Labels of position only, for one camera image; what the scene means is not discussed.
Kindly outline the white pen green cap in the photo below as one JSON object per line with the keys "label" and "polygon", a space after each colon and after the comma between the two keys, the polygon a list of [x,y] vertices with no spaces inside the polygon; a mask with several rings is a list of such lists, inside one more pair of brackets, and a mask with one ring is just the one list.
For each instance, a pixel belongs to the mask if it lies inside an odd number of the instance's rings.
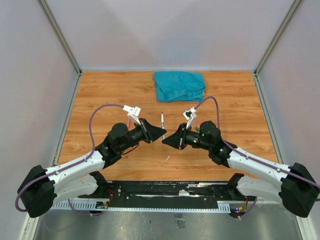
{"label": "white pen green cap", "polygon": [[[165,120],[164,120],[164,113],[163,112],[161,112],[161,128],[163,130],[165,130]],[[162,135],[162,140],[164,140],[164,139],[165,139],[165,133]]]}

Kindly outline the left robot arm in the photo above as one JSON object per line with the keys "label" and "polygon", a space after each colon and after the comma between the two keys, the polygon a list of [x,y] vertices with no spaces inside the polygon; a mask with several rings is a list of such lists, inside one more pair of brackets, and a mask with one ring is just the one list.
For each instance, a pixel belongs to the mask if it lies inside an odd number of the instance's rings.
{"label": "left robot arm", "polygon": [[48,168],[32,167],[17,190],[23,211],[30,218],[37,218],[64,200],[89,195],[103,197],[107,185],[99,171],[115,164],[141,141],[150,144],[167,132],[144,118],[138,121],[132,130],[124,123],[115,124],[101,144],[77,159]]}

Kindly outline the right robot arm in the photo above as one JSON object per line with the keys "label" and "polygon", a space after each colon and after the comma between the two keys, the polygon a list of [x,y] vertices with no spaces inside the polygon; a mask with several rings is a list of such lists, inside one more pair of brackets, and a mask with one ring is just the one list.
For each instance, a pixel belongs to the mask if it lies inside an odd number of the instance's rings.
{"label": "right robot arm", "polygon": [[225,141],[212,121],[203,122],[199,132],[187,129],[187,125],[182,123],[162,143],[178,150],[186,146],[206,150],[208,157],[217,165],[257,177],[235,174],[226,188],[227,196],[232,200],[242,196],[268,199],[282,204],[289,212],[302,218],[309,216],[318,200],[320,186],[304,165],[276,163],[250,154]]}

